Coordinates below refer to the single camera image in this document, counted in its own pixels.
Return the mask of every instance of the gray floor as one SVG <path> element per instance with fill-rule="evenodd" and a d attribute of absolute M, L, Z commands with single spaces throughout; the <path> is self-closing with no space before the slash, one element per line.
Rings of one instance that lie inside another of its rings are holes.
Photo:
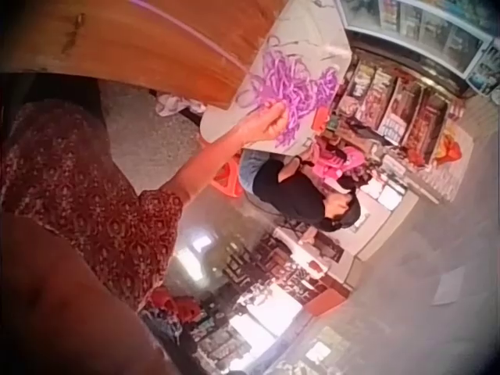
<path fill-rule="evenodd" d="M 336 341 L 321 362 L 328 374 L 477 373 L 500 343 L 498 133 L 487 133 L 476 140 L 457 199 L 421 200 L 369 260 L 359 289 L 311 327 L 287 363 L 331 337 L 329 327 Z M 457 269 L 464 270 L 458 300 L 433 305 L 441 275 Z"/>
<path fill-rule="evenodd" d="M 102 91 L 113 157 L 137 191 L 158 187 L 198 148 L 196 127 L 179 116 L 157 117 L 146 91 L 119 84 Z M 328 374 L 471 373 L 498 343 L 498 113 L 474 100 L 466 126 L 476 146 L 457 199 L 440 206 L 421 200 L 364 267 L 355 294 L 305 333 L 288 362 L 303 359 L 324 327 L 338 339 L 321 363 Z M 168 285 L 179 294 L 214 288 L 222 250 L 234 241 L 251 246 L 265 229 L 241 215 L 251 211 L 207 188 L 186 209 L 177 244 L 192 247 L 200 234 L 213 239 L 198 254 L 206 280 L 193 283 L 173 260 Z M 458 301 L 432 305 L 441 275 L 459 267 Z"/>

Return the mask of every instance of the woman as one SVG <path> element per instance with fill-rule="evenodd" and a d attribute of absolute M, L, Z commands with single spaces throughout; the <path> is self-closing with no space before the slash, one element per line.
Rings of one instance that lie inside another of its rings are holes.
<path fill-rule="evenodd" d="M 284 216 L 331 232 L 350 227 L 359 218 L 354 191 L 321 191 L 302 168 L 316 160 L 315 145 L 284 164 L 267 152 L 245 150 L 240 160 L 241 186 Z"/>
<path fill-rule="evenodd" d="M 164 373 L 133 311 L 163 282 L 182 208 L 241 147 L 274 139 L 288 111 L 254 111 L 137 196 L 109 153 L 98 98 L 95 80 L 38 77 L 2 147 L 2 322 L 40 366 Z"/>

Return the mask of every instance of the wooden table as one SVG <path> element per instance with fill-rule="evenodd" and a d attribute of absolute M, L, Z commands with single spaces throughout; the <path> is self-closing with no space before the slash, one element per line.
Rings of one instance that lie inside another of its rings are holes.
<path fill-rule="evenodd" d="M 227 108 L 286 3 L 30 2 L 15 26 L 2 35 L 7 43 L 0 50 L 0 72 L 52 72 L 116 80 Z"/>

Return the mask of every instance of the hand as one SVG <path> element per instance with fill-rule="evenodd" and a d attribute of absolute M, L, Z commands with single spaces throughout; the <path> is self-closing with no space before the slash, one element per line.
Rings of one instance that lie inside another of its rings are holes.
<path fill-rule="evenodd" d="M 320 146 L 314 142 L 305 151 L 301 152 L 299 156 L 304 161 L 315 163 L 320 156 Z"/>
<path fill-rule="evenodd" d="M 270 141 L 280 135 L 288 124 L 288 109 L 282 102 L 268 102 L 241 119 L 234 131 L 242 145 Z"/>

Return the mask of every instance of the red patterned clothing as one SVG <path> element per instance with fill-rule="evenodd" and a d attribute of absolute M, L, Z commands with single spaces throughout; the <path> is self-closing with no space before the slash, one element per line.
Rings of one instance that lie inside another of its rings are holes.
<path fill-rule="evenodd" d="M 180 199 L 137 196 L 111 159 L 103 124 L 78 106 L 30 103 L 14 125 L 2 147 L 2 210 L 67 239 L 114 295 L 140 309 L 163 282 Z"/>

